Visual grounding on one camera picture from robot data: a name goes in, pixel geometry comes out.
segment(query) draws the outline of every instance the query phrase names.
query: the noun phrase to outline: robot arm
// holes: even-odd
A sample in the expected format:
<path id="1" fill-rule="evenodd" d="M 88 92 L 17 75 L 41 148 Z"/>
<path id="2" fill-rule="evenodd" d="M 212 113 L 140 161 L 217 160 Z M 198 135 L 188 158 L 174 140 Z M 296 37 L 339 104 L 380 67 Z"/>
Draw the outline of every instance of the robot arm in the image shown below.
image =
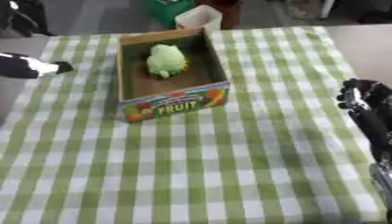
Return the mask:
<path id="1" fill-rule="evenodd" d="M 375 163 L 369 167 L 372 183 L 387 207 L 392 223 L 392 89 L 373 80 L 343 82 L 339 107 L 365 134 Z"/>
<path id="2" fill-rule="evenodd" d="M 348 110 L 371 143 L 374 160 L 392 158 L 392 89 L 373 80 L 351 79 L 340 92 L 339 107 Z"/>

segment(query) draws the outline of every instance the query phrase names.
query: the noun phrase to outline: table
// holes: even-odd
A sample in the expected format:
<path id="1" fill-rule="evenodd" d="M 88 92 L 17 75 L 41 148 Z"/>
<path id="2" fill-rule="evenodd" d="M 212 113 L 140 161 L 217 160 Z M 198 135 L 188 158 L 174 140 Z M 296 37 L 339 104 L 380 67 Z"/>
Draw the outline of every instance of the table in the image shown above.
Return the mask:
<path id="1" fill-rule="evenodd" d="M 383 81 L 392 86 L 392 24 L 348 25 L 327 27 L 336 46 L 363 79 Z M 47 37 L 0 39 L 0 51 L 25 53 L 38 57 L 47 42 Z M 23 80 L 0 77 L 0 124 L 10 111 Z"/>
<path id="2" fill-rule="evenodd" d="M 382 203 L 362 175 L 367 173 L 370 161 L 369 155 L 361 153 L 368 153 L 366 141 L 331 99 L 339 90 L 337 80 L 351 76 L 351 71 L 326 32 L 321 28 L 217 31 L 212 38 L 233 78 L 227 111 L 206 109 L 130 126 L 105 116 L 106 110 L 113 111 L 112 107 L 105 106 L 103 113 L 96 110 L 102 109 L 102 100 L 104 105 L 112 101 L 105 96 L 112 93 L 107 88 L 112 80 L 107 69 L 114 62 L 116 39 L 99 37 L 88 42 L 84 38 L 80 42 L 74 37 L 74 42 L 68 42 L 73 43 L 69 54 L 79 49 L 74 63 L 80 63 L 78 55 L 88 49 L 87 61 L 80 68 L 90 71 L 90 63 L 95 63 L 95 68 L 102 65 L 103 70 L 93 70 L 101 74 L 96 78 L 78 73 L 65 76 L 64 81 L 53 80 L 47 89 L 50 94 L 42 95 L 46 91 L 42 88 L 47 86 L 39 85 L 35 101 L 30 103 L 29 95 L 18 101 L 20 109 L 28 103 L 32 115 L 26 114 L 27 120 L 18 122 L 24 114 L 12 114 L 4 127 L 13 130 L 14 121 L 17 131 L 6 129 L 1 133 L 3 137 L 17 134 L 11 136 L 12 146 L 7 146 L 7 160 L 2 160 L 5 169 L 9 163 L 14 165 L 14 160 L 15 166 L 0 194 L 5 204 L 12 203 L 11 213 L 0 213 L 0 219 L 7 215 L 9 222 L 26 223 L 39 221 L 44 215 L 46 221 L 112 222 L 133 217 L 141 222 L 181 222 L 205 221 L 207 215 L 210 221 L 218 222 L 243 221 L 244 217 L 255 222 L 318 218 L 336 222 L 343 215 L 343 221 L 378 221 Z M 108 44 L 109 64 L 100 56 Z M 62 53 L 62 46 L 56 48 L 57 53 Z M 34 89 L 36 84 L 30 82 L 27 87 Z M 99 88 L 104 94 L 96 91 Z M 37 113 L 35 104 L 41 97 L 43 111 Z M 37 119 L 26 130 L 24 125 L 29 125 L 36 113 Z M 37 130 L 45 131 L 44 135 L 39 136 Z M 26 136 L 28 144 L 24 147 L 18 133 Z M 112 137 L 115 140 L 108 145 L 110 141 L 105 139 Z M 6 139 L 0 144 L 7 145 Z M 103 177 L 102 169 L 106 167 Z M 24 184 L 13 200 L 10 197 L 20 175 Z M 37 178 L 34 189 L 29 183 L 36 183 Z M 117 200 L 118 187 L 121 197 Z M 100 189 L 105 189 L 102 201 L 96 200 L 101 196 L 97 192 Z M 133 213 L 130 203 L 137 204 Z M 37 210 L 45 205 L 45 213 Z M 63 207 L 64 212 L 51 207 Z"/>

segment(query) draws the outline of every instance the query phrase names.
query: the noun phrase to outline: green container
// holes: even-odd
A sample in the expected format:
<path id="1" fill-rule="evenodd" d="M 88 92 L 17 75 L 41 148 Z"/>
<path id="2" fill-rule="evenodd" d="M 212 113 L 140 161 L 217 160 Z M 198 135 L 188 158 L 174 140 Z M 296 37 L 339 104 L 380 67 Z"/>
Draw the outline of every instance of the green container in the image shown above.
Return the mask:
<path id="1" fill-rule="evenodd" d="M 192 0 L 144 0 L 151 15 L 159 20 L 165 27 L 172 29 L 175 27 L 175 17 L 179 14 L 191 10 Z"/>

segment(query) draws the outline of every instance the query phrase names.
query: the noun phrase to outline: robot finger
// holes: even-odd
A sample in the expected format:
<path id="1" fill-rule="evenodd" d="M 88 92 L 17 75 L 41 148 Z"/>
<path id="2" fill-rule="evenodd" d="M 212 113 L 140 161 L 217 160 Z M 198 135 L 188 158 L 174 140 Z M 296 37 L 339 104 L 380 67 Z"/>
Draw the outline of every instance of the robot finger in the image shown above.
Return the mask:
<path id="1" fill-rule="evenodd" d="M 345 102 L 338 103 L 338 107 L 340 109 L 348 109 L 348 106 L 347 106 L 347 104 Z"/>
<path id="2" fill-rule="evenodd" d="M 343 87 L 345 88 L 356 88 L 358 86 L 357 79 L 345 80 L 343 81 Z"/>
<path id="3" fill-rule="evenodd" d="M 338 100 L 338 102 L 343 102 L 345 100 L 345 96 L 343 94 L 340 94 L 336 96 L 336 100 Z"/>

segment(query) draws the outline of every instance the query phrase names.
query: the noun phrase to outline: gray floor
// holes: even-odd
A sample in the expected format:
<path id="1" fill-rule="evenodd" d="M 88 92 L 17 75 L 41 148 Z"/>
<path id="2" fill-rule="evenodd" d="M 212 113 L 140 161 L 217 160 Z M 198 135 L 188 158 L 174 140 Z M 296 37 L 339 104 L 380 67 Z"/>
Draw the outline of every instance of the gray floor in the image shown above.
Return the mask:
<path id="1" fill-rule="evenodd" d="M 165 28 L 144 8 L 146 0 L 44 0 L 52 32 L 63 35 L 92 33 L 154 32 Z M 326 20 L 295 20 L 285 4 L 244 0 L 238 28 L 293 25 L 352 25 L 360 0 L 338 1 Z"/>

